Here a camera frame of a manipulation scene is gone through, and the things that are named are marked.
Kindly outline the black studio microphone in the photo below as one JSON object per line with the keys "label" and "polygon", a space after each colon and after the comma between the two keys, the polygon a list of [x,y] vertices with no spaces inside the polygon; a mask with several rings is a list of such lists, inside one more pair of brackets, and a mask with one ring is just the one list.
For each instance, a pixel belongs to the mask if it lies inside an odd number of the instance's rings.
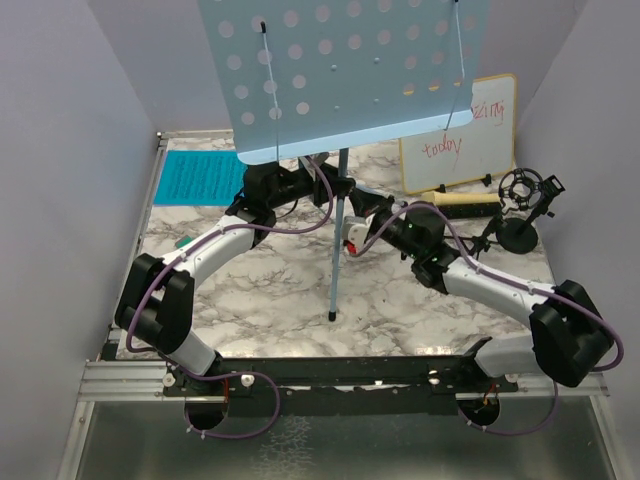
{"label": "black studio microphone", "polygon": [[488,218],[501,213],[500,203],[473,203],[459,205],[445,205],[441,212],[450,220]]}

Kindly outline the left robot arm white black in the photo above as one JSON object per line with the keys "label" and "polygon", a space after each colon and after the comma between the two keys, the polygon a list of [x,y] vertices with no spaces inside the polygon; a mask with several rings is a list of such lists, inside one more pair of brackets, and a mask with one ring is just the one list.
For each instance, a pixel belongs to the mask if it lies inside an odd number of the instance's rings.
{"label": "left robot arm white black", "polygon": [[327,208],[352,181],[314,162],[289,171],[278,163],[249,167],[240,192],[206,233],[162,257],[139,255],[132,263],[115,323],[131,353],[152,352],[186,369],[186,382],[206,395],[220,385],[220,354],[193,328],[196,290],[222,266],[279,232],[277,208],[311,197]]}

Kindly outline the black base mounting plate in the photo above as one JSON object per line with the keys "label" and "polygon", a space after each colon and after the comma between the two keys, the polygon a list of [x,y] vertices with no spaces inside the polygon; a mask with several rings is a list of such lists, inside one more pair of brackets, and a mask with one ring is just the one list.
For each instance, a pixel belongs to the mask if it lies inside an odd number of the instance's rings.
{"label": "black base mounting plate", "polygon": [[173,371],[168,398],[225,401],[235,416],[346,416],[427,413],[454,415],[456,397],[479,398],[489,388],[516,391],[490,378],[467,354],[396,357],[226,358],[209,381]]}

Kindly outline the black tripod with shock mount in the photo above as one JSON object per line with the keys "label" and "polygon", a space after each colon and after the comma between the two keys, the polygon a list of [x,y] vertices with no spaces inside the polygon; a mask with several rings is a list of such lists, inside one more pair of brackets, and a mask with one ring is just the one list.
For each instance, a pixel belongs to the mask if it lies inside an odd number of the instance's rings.
{"label": "black tripod with shock mount", "polygon": [[481,252],[490,249],[491,235],[510,253],[524,255],[533,251],[538,243],[538,234],[532,226],[533,215],[523,220],[509,217],[509,214],[532,210],[538,203],[542,181],[540,174],[529,168],[516,168],[508,172],[498,186],[501,213],[491,218],[480,236],[470,239],[470,246],[463,244],[466,252],[479,259]]}

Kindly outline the cream toy microphone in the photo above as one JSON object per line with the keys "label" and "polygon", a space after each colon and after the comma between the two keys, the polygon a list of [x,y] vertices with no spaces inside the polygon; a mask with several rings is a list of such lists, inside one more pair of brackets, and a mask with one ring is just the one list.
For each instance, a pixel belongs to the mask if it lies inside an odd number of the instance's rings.
{"label": "cream toy microphone", "polygon": [[428,191],[421,195],[421,199],[438,207],[501,203],[500,196],[497,193],[452,193]]}

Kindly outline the light blue music stand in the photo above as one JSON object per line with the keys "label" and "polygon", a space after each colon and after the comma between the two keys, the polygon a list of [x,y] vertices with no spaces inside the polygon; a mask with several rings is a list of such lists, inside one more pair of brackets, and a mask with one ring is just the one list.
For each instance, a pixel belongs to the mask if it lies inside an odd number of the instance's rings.
{"label": "light blue music stand", "polygon": [[223,221],[246,248],[297,198],[281,160],[472,120],[484,1],[202,1],[199,12],[247,166]]}

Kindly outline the cyan sheet music page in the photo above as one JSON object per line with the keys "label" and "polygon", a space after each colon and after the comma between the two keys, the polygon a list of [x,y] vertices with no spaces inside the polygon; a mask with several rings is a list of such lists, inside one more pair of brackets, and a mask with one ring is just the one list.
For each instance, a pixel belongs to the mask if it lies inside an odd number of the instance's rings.
{"label": "cyan sheet music page", "polygon": [[235,151],[169,151],[155,206],[229,206],[243,186],[247,166]]}

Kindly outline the whiteboard with yellow frame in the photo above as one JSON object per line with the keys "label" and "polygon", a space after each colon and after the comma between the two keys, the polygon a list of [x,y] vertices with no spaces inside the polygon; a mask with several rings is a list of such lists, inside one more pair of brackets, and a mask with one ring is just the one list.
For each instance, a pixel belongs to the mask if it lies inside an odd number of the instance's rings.
{"label": "whiteboard with yellow frame", "polygon": [[471,122],[400,139],[404,191],[417,194],[510,171],[517,93],[513,74],[478,79],[473,84]]}

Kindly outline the aluminium rail frame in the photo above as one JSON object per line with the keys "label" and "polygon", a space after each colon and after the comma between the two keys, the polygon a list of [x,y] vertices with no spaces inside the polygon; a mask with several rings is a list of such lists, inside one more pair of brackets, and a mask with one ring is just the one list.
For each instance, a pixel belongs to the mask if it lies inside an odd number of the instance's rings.
{"label": "aluminium rail frame", "polygon": [[608,389],[594,374],[576,388],[554,386],[537,374],[506,378],[511,393],[490,389],[501,427],[528,428],[528,435],[500,437],[460,418],[458,407],[479,398],[456,397],[454,415],[427,413],[298,416],[235,416],[271,428],[245,440],[210,445],[184,414],[206,419],[224,401],[189,403],[164,395],[168,368],[159,361],[89,362],[80,382],[74,420],[59,477],[62,479],[310,479],[386,476],[374,439],[393,428],[392,460],[413,478],[525,479],[538,465],[552,478],[576,478],[590,466],[606,478],[616,463],[608,449],[605,406]]}

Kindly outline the black round-base mic stand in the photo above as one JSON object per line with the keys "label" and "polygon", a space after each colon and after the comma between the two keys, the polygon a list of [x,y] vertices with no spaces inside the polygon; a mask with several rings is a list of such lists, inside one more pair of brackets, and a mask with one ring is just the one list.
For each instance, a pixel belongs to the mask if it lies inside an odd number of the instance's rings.
{"label": "black round-base mic stand", "polygon": [[554,216],[549,207],[565,190],[555,175],[543,179],[530,168],[515,168],[499,183],[502,212],[495,230],[497,242],[507,251],[527,254],[538,244],[533,222],[541,215]]}

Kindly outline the green eraser block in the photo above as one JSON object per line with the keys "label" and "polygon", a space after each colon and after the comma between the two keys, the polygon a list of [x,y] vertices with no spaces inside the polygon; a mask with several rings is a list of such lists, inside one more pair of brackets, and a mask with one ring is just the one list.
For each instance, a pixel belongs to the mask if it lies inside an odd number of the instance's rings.
{"label": "green eraser block", "polygon": [[183,248],[192,241],[190,236],[184,236],[175,243],[177,249]]}

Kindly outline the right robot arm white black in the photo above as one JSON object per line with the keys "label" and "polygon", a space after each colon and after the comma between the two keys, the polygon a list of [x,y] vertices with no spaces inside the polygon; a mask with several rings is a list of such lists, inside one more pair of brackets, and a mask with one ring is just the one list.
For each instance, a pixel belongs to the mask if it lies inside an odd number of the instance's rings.
{"label": "right robot arm white black", "polygon": [[361,256],[382,240],[411,260],[411,271],[424,287],[483,304],[523,326],[518,335],[482,342],[460,365],[467,389],[481,391],[497,377],[534,373],[576,387],[588,374],[620,363],[620,337],[579,283],[544,284],[479,262],[428,202],[395,209],[392,197],[359,188],[348,198],[354,215],[345,222],[343,240],[350,255]]}

